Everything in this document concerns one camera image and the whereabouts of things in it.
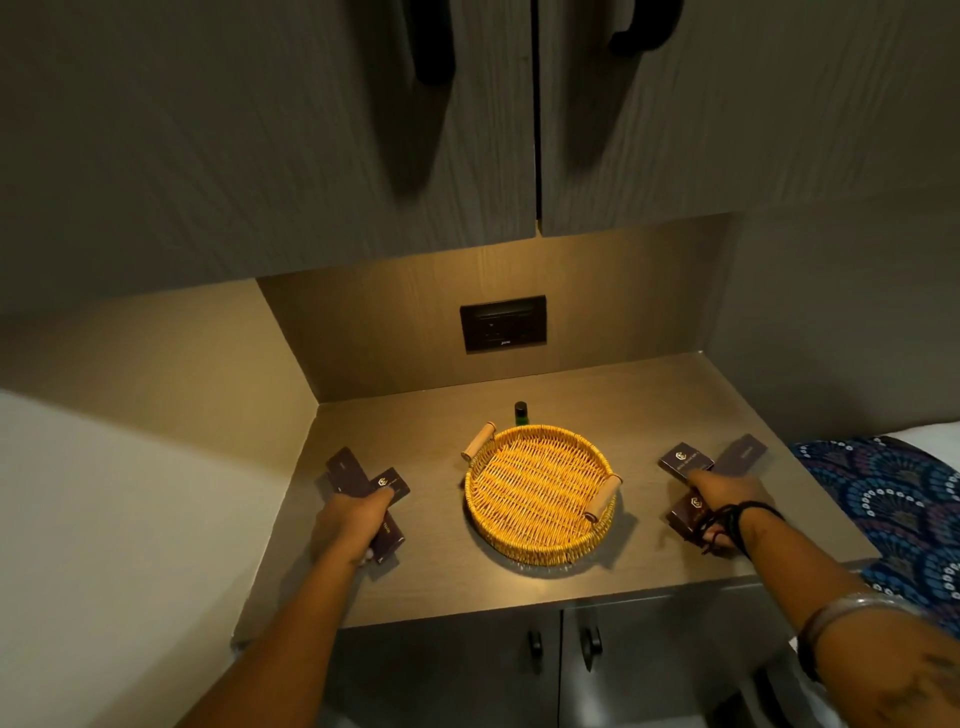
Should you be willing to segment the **person's right hand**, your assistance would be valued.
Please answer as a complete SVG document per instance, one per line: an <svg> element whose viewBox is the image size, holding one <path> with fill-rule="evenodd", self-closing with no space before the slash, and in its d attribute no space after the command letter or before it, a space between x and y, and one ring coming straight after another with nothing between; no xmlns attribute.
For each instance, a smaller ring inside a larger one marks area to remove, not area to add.
<svg viewBox="0 0 960 728"><path fill-rule="evenodd" d="M719 474L717 474L717 476L718 504L708 504L711 510L716 511L724 505L741 504L747 501L759 501L774 506L772 497L763 486L762 481L756 476L726 477ZM768 524L780 526L783 523L783 520L769 513L750 510L743 515L741 527L744 539L747 539L749 533L754 531L759 532L760 529L766 527Z"/></svg>

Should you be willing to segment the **silver bangle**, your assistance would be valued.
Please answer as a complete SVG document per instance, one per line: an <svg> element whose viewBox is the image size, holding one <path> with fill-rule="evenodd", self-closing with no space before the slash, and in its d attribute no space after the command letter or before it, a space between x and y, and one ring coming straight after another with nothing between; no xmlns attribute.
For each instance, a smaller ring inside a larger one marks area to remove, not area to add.
<svg viewBox="0 0 960 728"><path fill-rule="evenodd" d="M902 612L923 620L929 617L928 612L923 608L894 594L875 590L852 593L836 598L812 613L802 625L797 640L799 643L806 642L814 645L825 630L836 621L861 610L873 609Z"/></svg>

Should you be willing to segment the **person's right forearm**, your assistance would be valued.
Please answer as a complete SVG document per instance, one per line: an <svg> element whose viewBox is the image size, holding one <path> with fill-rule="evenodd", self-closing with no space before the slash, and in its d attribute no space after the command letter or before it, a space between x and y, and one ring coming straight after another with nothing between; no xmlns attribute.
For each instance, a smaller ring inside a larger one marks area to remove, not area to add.
<svg viewBox="0 0 960 728"><path fill-rule="evenodd" d="M867 588L768 504L720 509L797 630L798 661L849 728L960 728L960 640L908 601Z"/></svg>

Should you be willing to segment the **round yellow wicker basket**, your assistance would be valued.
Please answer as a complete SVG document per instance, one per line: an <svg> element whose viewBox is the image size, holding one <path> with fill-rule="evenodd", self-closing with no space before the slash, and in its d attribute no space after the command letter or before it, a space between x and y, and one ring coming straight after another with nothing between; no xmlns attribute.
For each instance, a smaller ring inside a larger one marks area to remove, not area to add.
<svg viewBox="0 0 960 728"><path fill-rule="evenodd" d="M546 424L498 430L489 421L461 456L465 507L475 530L517 564L573 565L612 526L623 479L579 434Z"/></svg>

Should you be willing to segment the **black wall power outlet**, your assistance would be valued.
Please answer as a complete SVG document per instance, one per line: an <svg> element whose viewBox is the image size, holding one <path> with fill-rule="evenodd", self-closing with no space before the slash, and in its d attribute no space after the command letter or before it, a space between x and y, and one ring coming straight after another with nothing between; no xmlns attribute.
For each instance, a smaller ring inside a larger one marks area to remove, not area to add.
<svg viewBox="0 0 960 728"><path fill-rule="evenodd" d="M469 355L547 342L545 295L462 305L459 313Z"/></svg>

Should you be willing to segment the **blue patterned cloth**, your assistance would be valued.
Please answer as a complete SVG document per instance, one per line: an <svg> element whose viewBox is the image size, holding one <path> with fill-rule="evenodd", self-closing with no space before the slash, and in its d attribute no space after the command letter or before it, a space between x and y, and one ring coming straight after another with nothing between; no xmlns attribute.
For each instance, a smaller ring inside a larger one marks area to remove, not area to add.
<svg viewBox="0 0 960 728"><path fill-rule="evenodd" d="M861 571L864 582L960 640L960 470L891 435L790 451L879 552Z"/></svg>

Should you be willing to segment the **grey upper cabinet door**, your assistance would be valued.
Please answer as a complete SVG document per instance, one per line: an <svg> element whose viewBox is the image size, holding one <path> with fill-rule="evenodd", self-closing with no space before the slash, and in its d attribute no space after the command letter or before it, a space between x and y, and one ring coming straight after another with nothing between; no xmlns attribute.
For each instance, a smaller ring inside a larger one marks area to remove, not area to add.
<svg viewBox="0 0 960 728"><path fill-rule="evenodd" d="M683 3L538 0L545 237L960 185L960 0Z"/></svg>
<svg viewBox="0 0 960 728"><path fill-rule="evenodd" d="M0 313L533 237L531 0L0 0Z"/></svg>

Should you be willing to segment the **long dark brown box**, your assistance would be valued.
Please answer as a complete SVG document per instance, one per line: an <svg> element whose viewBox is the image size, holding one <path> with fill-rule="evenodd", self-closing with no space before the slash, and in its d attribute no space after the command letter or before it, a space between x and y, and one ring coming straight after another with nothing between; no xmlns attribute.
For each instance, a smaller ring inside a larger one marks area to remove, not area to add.
<svg viewBox="0 0 960 728"><path fill-rule="evenodd" d="M370 560L378 565L383 564L405 541L406 537L402 529L391 513L387 511L380 527L368 545Z"/></svg>
<svg viewBox="0 0 960 728"><path fill-rule="evenodd" d="M331 486L339 494L362 499L374 490L363 467L347 446L327 459L326 468Z"/></svg>
<svg viewBox="0 0 960 728"><path fill-rule="evenodd" d="M750 473L768 451L752 434L745 434L728 445L716 458L711 471L727 478L742 478Z"/></svg>

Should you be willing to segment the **black thread wristband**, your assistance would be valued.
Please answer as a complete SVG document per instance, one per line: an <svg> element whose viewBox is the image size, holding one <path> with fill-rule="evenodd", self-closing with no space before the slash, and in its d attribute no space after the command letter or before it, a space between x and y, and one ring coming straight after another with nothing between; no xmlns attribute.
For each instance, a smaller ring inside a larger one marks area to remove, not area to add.
<svg viewBox="0 0 960 728"><path fill-rule="evenodd" d="M741 526L743 515L751 510L769 513L781 521L786 520L774 506L758 500L727 504L716 511L708 511L697 521L694 530L694 534L699 539L701 553L722 555L737 551L753 561Z"/></svg>

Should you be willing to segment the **white bed sheet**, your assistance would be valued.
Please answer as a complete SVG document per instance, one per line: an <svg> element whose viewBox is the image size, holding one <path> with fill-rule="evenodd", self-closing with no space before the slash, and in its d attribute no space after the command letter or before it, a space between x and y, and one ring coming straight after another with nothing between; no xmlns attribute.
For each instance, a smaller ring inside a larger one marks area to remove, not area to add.
<svg viewBox="0 0 960 728"><path fill-rule="evenodd" d="M914 426L883 436L906 443L960 473L960 419Z"/></svg>

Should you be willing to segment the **square dark brown box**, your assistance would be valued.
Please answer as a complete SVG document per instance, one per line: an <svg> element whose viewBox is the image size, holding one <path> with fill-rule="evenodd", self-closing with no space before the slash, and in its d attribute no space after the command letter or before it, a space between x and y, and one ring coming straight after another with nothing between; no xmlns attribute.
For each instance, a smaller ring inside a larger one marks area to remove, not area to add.
<svg viewBox="0 0 960 728"><path fill-rule="evenodd" d="M659 467L684 484L689 483L691 471L710 471L714 464L711 457L687 442L677 443L657 460Z"/></svg>
<svg viewBox="0 0 960 728"><path fill-rule="evenodd" d="M411 492L409 484L395 467L388 467L378 473L378 475L368 481L368 485L374 492L389 488L390 491L392 491L390 506L397 504Z"/></svg>
<svg viewBox="0 0 960 728"><path fill-rule="evenodd" d="M684 541L708 549L705 534L716 523L714 511L700 491L690 488L666 514L666 523Z"/></svg>

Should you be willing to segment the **grey lower cabinet door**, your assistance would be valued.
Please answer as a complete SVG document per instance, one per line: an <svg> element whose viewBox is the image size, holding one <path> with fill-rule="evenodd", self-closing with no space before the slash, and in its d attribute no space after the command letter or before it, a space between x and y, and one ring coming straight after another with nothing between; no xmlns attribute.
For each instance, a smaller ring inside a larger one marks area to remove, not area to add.
<svg viewBox="0 0 960 728"><path fill-rule="evenodd" d="M580 630L604 652L587 672ZM706 714L787 648L793 631L759 581L709 581L564 609L559 728L610 728Z"/></svg>
<svg viewBox="0 0 960 728"><path fill-rule="evenodd" d="M556 728L561 638L552 607L342 629L314 728Z"/></svg>

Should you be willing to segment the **person's left hand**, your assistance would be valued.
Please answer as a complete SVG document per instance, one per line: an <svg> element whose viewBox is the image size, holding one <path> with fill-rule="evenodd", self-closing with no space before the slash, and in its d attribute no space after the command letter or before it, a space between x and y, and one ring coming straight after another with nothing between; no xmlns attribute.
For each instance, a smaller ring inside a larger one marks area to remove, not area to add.
<svg viewBox="0 0 960 728"><path fill-rule="evenodd" d="M370 561L369 544L383 519L365 519L359 513L362 498L334 492L318 512L309 552L314 564L327 557L360 567Z"/></svg>

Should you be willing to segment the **person's left forearm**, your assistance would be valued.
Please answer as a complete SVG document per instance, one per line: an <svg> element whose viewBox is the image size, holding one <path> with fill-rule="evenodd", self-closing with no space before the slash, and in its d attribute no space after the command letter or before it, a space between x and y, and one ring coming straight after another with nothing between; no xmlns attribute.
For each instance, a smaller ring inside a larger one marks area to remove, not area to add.
<svg viewBox="0 0 960 728"><path fill-rule="evenodd" d="M373 552L330 545L265 631L175 728L311 728L354 577Z"/></svg>

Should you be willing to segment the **grey cabinet door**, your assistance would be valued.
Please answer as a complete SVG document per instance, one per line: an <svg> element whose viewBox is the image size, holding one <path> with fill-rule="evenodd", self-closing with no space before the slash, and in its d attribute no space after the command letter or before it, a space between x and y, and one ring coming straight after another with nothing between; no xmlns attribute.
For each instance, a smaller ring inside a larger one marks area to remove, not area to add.
<svg viewBox="0 0 960 728"><path fill-rule="evenodd" d="M580 630L604 652L587 672ZM610 728L706 714L787 648L793 631L759 581L709 581L564 609L559 728Z"/></svg>
<svg viewBox="0 0 960 728"><path fill-rule="evenodd" d="M960 185L960 0L683 3L538 0L545 237Z"/></svg>
<svg viewBox="0 0 960 728"><path fill-rule="evenodd" d="M342 629L314 728L556 728L561 638L552 607Z"/></svg>
<svg viewBox="0 0 960 728"><path fill-rule="evenodd" d="M0 0L0 313L533 237L531 0Z"/></svg>

